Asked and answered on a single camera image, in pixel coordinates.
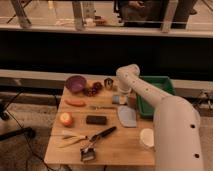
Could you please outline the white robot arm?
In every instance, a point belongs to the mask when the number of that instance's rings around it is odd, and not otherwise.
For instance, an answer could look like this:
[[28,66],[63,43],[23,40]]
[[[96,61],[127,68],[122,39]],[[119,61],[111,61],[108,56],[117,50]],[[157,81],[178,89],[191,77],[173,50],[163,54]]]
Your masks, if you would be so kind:
[[136,64],[116,70],[118,91],[134,90],[154,108],[155,171],[205,171],[200,115],[190,102],[139,78]]

